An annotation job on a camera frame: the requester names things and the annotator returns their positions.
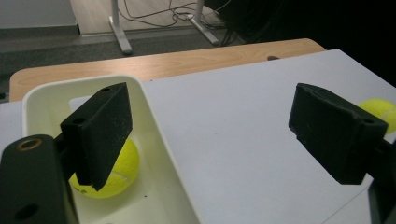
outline white metal leg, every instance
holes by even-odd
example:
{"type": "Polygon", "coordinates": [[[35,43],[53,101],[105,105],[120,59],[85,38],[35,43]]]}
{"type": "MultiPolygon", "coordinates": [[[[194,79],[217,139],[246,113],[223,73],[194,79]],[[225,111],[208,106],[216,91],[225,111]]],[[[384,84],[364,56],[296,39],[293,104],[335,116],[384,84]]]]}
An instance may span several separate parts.
{"type": "Polygon", "coordinates": [[[120,18],[119,18],[119,2],[118,0],[111,0],[111,8],[112,8],[112,16],[110,16],[110,25],[113,29],[114,34],[116,35],[117,40],[119,41],[122,53],[125,55],[132,54],[132,48],[129,44],[128,39],[122,27],[120,26],[120,18]]]}
{"type": "Polygon", "coordinates": [[[206,27],[201,23],[202,9],[204,8],[205,0],[197,1],[197,8],[190,22],[212,43],[212,45],[217,45],[219,43],[218,39],[210,33],[206,27]]]}

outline yellow tennis ball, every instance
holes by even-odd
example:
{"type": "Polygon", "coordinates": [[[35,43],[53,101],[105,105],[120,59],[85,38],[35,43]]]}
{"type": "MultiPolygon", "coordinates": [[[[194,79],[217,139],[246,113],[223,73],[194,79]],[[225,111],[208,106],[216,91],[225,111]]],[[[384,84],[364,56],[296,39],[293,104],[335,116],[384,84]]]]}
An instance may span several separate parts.
{"type": "Polygon", "coordinates": [[[128,138],[121,149],[106,184],[99,191],[96,191],[91,186],[80,185],[76,174],[72,175],[69,182],[74,189],[85,196],[96,199],[109,198],[123,192],[134,182],[139,169],[139,161],[137,147],[128,138]]]}
{"type": "Polygon", "coordinates": [[[388,124],[387,133],[396,131],[396,105],[383,99],[370,99],[359,104],[359,107],[388,124]]]}

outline gray floor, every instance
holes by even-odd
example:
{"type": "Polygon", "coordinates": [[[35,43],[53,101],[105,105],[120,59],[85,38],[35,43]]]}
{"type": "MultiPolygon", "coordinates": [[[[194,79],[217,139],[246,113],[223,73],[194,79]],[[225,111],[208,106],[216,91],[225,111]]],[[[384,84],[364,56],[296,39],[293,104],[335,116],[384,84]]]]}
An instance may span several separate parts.
{"type": "MultiPolygon", "coordinates": [[[[214,30],[212,33],[221,41],[226,34],[226,30],[214,30]]],[[[126,32],[126,35],[134,49],[132,57],[181,50],[217,48],[212,46],[194,27],[132,31],[126,32]]],[[[63,57],[64,52],[59,50],[78,49],[78,46],[81,46],[80,49],[87,49],[85,48],[86,46],[94,44],[99,46],[103,43],[111,43],[111,46],[114,46],[114,48],[108,49],[109,46],[107,45],[107,49],[104,51],[95,49],[95,55],[89,55],[89,52],[82,52],[82,54],[87,53],[85,58],[80,55],[81,51],[79,51],[78,57],[75,55],[76,57],[69,61],[60,60],[60,63],[77,63],[86,62],[87,60],[96,61],[124,57],[118,45],[115,44],[117,40],[113,34],[79,35],[74,27],[59,30],[56,30],[56,28],[50,30],[20,29],[13,32],[3,30],[0,31],[0,40],[0,103],[8,102],[9,78],[13,72],[25,67],[57,64],[51,60],[52,58],[53,60],[59,60],[59,57],[63,57]],[[52,52],[58,52],[58,59],[53,57],[53,55],[50,57],[52,52]]],[[[231,45],[241,44],[243,44],[243,40],[237,38],[231,45]]],[[[67,54],[66,57],[73,57],[73,53],[67,54]]]]}

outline plastic container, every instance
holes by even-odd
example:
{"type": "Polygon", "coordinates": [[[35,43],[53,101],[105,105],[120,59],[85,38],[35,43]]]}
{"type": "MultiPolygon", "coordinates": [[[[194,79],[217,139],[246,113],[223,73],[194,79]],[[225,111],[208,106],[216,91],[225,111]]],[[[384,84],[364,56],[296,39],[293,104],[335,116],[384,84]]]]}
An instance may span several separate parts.
{"type": "Polygon", "coordinates": [[[109,199],[91,199],[73,190],[80,223],[200,223],[142,85],[134,77],[83,78],[34,88],[22,100],[23,135],[56,137],[60,123],[72,112],[71,100],[120,82],[127,83],[130,94],[134,120],[130,137],[141,157],[139,174],[132,186],[109,199]]]}

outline white wall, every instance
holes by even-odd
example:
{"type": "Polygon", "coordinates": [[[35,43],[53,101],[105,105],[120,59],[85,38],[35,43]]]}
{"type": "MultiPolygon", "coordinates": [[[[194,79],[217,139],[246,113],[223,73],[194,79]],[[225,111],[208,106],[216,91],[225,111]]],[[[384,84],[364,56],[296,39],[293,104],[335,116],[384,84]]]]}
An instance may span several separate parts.
{"type": "Polygon", "coordinates": [[[0,0],[0,29],[76,24],[70,0],[0,0]]]}

